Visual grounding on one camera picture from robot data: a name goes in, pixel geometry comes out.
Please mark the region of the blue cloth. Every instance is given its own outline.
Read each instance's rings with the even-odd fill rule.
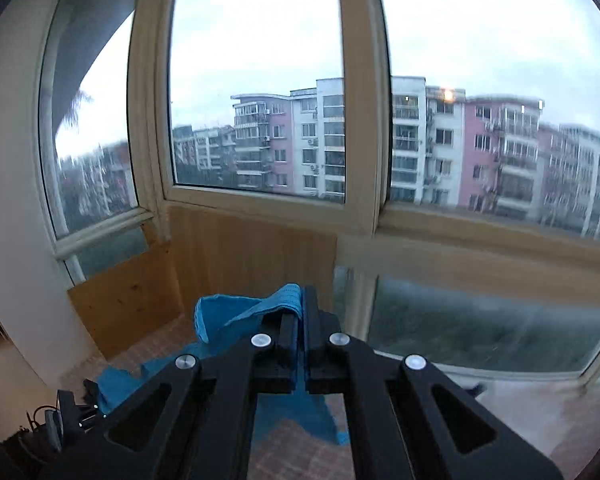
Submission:
[[[265,300],[222,294],[200,298],[194,311],[199,341],[186,345],[168,358],[144,362],[139,378],[126,370],[107,367],[97,379],[100,409],[104,413],[111,412],[178,355],[193,354],[204,359],[225,352],[241,337],[255,333],[265,314],[277,310],[289,310],[302,317],[302,290],[298,285],[288,283]],[[299,370],[302,362],[299,354]],[[291,394],[258,396],[253,437],[259,440],[266,436],[281,418],[296,421],[308,433],[332,444],[349,441],[346,431],[338,431],[324,396],[311,396],[305,391],[304,374],[301,372]]]

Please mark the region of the sky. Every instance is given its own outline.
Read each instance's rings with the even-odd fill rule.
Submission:
[[[393,75],[546,101],[541,120],[600,131],[600,12],[591,0],[382,0]],[[82,88],[93,101],[59,131],[59,156],[126,138],[132,17]],[[230,96],[287,94],[342,76],[338,0],[176,0],[171,124],[233,123]]]

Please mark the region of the tiled floor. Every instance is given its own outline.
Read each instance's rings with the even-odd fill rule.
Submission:
[[[181,317],[110,361],[131,372],[145,360],[166,357],[194,341],[190,319]],[[94,380],[107,366],[96,356],[62,378],[62,387],[80,399],[82,380]],[[489,381],[478,400],[551,457],[573,480],[600,447],[600,386],[585,395],[565,390],[559,383]],[[328,396],[328,406],[338,426],[346,416],[342,396]],[[353,479],[349,446],[334,446],[312,437],[295,422],[281,420],[267,438],[251,449],[250,480],[346,480]]]

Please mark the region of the window pane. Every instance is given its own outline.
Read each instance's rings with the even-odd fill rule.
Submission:
[[[82,273],[88,280],[94,274],[138,256],[146,250],[144,233],[138,227],[110,236],[94,246],[81,250],[76,256]]]
[[[60,0],[40,85],[40,145],[56,235],[138,205],[126,124],[135,0]]]
[[[381,351],[506,372],[580,372],[600,343],[600,310],[559,308],[380,278],[368,336]]]
[[[435,204],[443,191],[447,207],[473,210],[480,198],[481,213],[493,219],[600,239],[600,207],[594,206],[600,197],[600,11],[593,1],[413,0],[427,2],[427,19],[414,27],[405,26],[404,0],[382,1],[393,122],[418,131],[417,142],[405,142],[394,130],[390,155],[417,157],[417,179],[409,186],[414,202]],[[458,2],[462,11],[450,12]],[[547,2],[550,16],[532,18]],[[417,113],[409,112],[411,101]],[[450,174],[436,173],[436,158],[452,161]],[[484,178],[473,178],[475,166],[484,168]],[[512,196],[510,175],[532,185]]]
[[[339,9],[338,0],[175,0],[176,183],[344,201],[344,168],[325,164],[326,146],[345,151]],[[200,153],[200,137],[219,139],[218,152]]]

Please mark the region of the folded blue cloth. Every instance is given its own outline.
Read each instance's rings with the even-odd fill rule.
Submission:
[[[262,317],[277,310],[289,310],[302,317],[302,290],[298,285],[288,283],[265,300],[222,294],[200,298],[194,311],[199,341],[168,358],[144,362],[139,378],[126,370],[107,367],[96,381],[100,388],[100,409],[104,413],[115,409],[178,355],[193,354],[204,359],[221,354],[241,337],[255,333]],[[299,355],[299,370],[302,362],[302,355]],[[253,437],[259,440],[266,436],[281,418],[296,421],[305,431],[332,444],[349,441],[346,431],[338,431],[324,396],[311,396],[304,390],[302,372],[298,373],[293,393],[258,396]]]

